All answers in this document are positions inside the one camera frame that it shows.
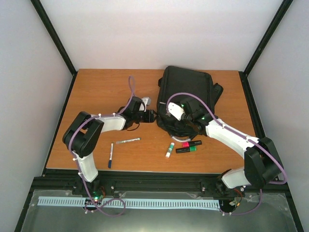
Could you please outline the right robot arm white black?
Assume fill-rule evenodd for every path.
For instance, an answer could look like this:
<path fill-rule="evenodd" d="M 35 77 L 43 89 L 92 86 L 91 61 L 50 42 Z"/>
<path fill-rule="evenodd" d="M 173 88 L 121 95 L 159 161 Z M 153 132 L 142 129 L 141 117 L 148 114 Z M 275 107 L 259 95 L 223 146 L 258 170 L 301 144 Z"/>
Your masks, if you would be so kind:
<path fill-rule="evenodd" d="M 267 137 L 249 136 L 223 122 L 210 108 L 197 99 L 181 102 L 179 119 L 186 121 L 198 134 L 215 139 L 238 153 L 244 166 L 226 171 L 221 182 L 227 189 L 267 184 L 283 185 L 287 174 L 273 141 Z"/>

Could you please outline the black student backpack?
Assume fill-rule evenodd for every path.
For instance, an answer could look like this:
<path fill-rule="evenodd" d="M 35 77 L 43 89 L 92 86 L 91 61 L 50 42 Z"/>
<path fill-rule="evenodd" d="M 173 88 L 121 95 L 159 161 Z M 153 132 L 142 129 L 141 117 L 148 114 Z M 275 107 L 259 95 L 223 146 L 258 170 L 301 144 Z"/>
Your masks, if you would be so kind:
<path fill-rule="evenodd" d="M 157 125 L 165 130 L 172 139 L 181 143 L 189 142 L 197 135 L 202 135 L 203 132 L 197 132 L 185 121 L 178 121 L 169 115 L 166 110 L 168 99 L 176 93 L 190 93 L 200 98 L 214 113 L 215 105 L 224 90 L 221 85 L 214 83 L 211 75 L 206 72 L 175 66 L 168 66 L 164 70 L 163 77 L 158 81 L 158 86 L 160 90 L 157 99 Z"/>

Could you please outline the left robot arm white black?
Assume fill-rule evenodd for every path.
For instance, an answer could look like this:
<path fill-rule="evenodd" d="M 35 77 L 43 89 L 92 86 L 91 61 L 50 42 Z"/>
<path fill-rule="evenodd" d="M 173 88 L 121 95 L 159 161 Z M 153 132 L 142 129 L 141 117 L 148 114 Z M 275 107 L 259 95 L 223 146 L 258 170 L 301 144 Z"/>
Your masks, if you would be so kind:
<path fill-rule="evenodd" d="M 126 106 L 110 115 L 91 115 L 81 111 L 66 130 L 62 142 L 72 153 L 78 166 L 78 175 L 85 180 L 83 188 L 89 194 L 96 194 L 100 190 L 93 157 L 100 135 L 108 131 L 128 130 L 133 124 L 153 123 L 156 120 L 155 112 L 147 109 L 150 103 L 149 97 L 133 96 Z"/>

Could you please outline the white green glue stick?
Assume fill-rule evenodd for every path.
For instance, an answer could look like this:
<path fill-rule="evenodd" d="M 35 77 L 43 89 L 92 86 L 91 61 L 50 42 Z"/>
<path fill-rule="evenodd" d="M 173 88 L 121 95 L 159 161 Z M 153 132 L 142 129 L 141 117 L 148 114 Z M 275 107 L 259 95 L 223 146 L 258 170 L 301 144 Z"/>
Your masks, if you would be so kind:
<path fill-rule="evenodd" d="M 174 142 L 170 143 L 168 150 L 166 152 L 166 155 L 165 155 L 166 158 L 169 158 L 171 156 L 174 146 L 175 146 Z"/>

